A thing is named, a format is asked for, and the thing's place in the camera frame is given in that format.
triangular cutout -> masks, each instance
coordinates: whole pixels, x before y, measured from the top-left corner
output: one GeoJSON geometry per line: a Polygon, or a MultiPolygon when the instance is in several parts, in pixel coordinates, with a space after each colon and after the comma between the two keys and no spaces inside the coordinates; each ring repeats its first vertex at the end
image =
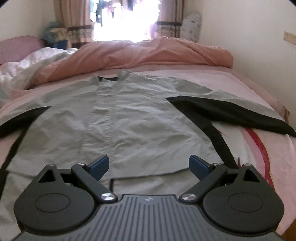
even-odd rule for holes
{"type": "Polygon", "coordinates": [[[48,183],[48,182],[54,182],[55,177],[52,170],[48,170],[44,175],[39,179],[39,183],[48,183]]]}
{"type": "Polygon", "coordinates": [[[257,178],[255,173],[253,173],[253,171],[250,169],[246,170],[243,180],[248,182],[256,182],[256,183],[260,182],[260,180],[257,178]]]}

striped curtain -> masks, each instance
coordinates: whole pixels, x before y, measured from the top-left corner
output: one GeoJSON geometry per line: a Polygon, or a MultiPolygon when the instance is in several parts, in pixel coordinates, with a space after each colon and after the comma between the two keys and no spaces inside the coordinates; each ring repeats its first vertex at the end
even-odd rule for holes
{"type": "Polygon", "coordinates": [[[184,0],[160,0],[156,36],[180,37],[184,0]]]}
{"type": "Polygon", "coordinates": [[[80,48],[93,42],[94,23],[90,20],[90,0],[54,0],[56,20],[67,28],[68,47],[80,48]]]}

light switch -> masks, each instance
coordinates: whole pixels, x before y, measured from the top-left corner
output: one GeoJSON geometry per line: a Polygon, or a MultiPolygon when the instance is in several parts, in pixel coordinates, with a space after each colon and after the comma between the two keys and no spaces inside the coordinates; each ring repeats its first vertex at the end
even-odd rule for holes
{"type": "Polygon", "coordinates": [[[284,32],[284,40],[286,40],[292,44],[296,44],[296,35],[288,33],[288,32],[284,32]]]}

wall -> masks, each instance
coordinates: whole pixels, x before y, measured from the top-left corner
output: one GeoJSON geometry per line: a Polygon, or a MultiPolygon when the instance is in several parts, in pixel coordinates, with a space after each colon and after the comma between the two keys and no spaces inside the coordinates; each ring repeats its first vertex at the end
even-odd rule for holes
{"type": "Polygon", "coordinates": [[[296,7],[288,0],[188,1],[202,13],[199,43],[229,50],[234,69],[279,99],[296,129],[296,45],[283,40],[284,31],[296,34],[296,7]]]}
{"type": "Polygon", "coordinates": [[[40,37],[55,20],[54,0],[8,0],[0,8],[0,41],[18,36],[40,37]]]}

orange blanket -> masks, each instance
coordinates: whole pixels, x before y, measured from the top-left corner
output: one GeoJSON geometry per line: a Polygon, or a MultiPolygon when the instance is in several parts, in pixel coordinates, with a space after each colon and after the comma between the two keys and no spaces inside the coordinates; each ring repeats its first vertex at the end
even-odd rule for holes
{"type": "Polygon", "coordinates": [[[83,46],[72,56],[45,66],[37,72],[33,85],[62,80],[104,69],[129,69],[147,64],[205,64],[232,68],[233,57],[225,49],[206,47],[177,38],[131,41],[99,41],[83,46]]]}

